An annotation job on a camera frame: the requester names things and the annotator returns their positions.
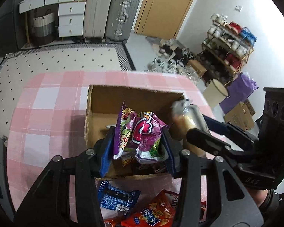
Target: cardboard box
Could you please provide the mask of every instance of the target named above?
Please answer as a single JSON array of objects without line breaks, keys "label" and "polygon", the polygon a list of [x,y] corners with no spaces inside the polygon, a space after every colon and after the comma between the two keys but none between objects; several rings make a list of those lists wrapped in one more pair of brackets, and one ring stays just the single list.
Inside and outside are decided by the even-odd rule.
[{"label": "cardboard box", "polygon": [[187,66],[192,66],[196,70],[199,77],[203,77],[204,73],[206,72],[206,68],[197,60],[190,60],[187,62]]},{"label": "cardboard box", "polygon": [[[121,106],[125,104],[137,113],[153,111],[159,119],[168,125],[173,123],[171,105],[183,99],[183,93],[163,92],[149,89],[129,88],[125,86],[90,85],[88,90],[87,110],[85,116],[85,141],[92,148],[97,140],[105,138],[107,125],[115,125]],[[113,160],[106,174],[106,179],[131,176],[137,179],[154,177],[158,174],[134,176],[132,168],[123,167],[121,160]]]},{"label": "cardboard box", "polygon": [[254,127],[254,121],[251,118],[248,107],[240,102],[231,109],[225,116],[225,122],[230,122],[233,125],[240,127],[242,130],[249,130]]}]

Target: screw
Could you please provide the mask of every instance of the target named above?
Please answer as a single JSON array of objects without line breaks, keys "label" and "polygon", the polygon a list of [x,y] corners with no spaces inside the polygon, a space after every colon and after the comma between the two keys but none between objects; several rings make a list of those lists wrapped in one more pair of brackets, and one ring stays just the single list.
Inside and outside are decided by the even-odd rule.
[{"label": "screw", "polygon": [[223,159],[222,156],[217,156],[217,157],[215,158],[215,160],[216,160],[217,162],[223,162],[223,161],[224,161],[224,159]]},{"label": "screw", "polygon": [[61,156],[60,155],[55,155],[54,157],[53,157],[53,161],[54,162],[58,162],[58,161],[60,161],[61,160]]},{"label": "screw", "polygon": [[183,155],[190,155],[190,151],[189,151],[188,149],[183,149],[183,150],[181,151],[181,153],[182,153]]},{"label": "screw", "polygon": [[86,154],[88,154],[88,155],[93,155],[93,154],[95,153],[95,150],[93,150],[92,148],[90,148],[90,149],[86,150],[85,152],[86,152]]}]

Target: blue shoe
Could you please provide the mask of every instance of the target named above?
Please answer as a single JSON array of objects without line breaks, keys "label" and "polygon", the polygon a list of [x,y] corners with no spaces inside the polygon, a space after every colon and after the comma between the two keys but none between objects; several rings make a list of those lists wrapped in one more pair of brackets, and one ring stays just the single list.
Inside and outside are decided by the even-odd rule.
[{"label": "blue shoe", "polygon": [[254,46],[257,40],[257,38],[250,32],[250,30],[247,27],[243,28],[243,30],[240,32],[240,36],[242,36],[243,39],[249,41],[252,47]]}]

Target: suitcase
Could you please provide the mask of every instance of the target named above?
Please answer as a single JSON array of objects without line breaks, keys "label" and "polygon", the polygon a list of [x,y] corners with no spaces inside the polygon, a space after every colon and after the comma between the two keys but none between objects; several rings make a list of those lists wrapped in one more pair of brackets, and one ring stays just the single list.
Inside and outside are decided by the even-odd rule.
[{"label": "suitcase", "polygon": [[111,0],[105,29],[106,42],[127,42],[140,0]]},{"label": "suitcase", "polygon": [[83,37],[103,38],[111,0],[86,0]]}]

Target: door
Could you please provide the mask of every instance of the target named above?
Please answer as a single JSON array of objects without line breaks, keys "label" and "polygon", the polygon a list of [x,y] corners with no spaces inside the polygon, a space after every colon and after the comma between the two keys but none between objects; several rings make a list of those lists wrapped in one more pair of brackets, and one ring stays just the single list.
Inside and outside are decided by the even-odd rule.
[{"label": "door", "polygon": [[147,0],[136,33],[163,39],[173,38],[191,1]]}]

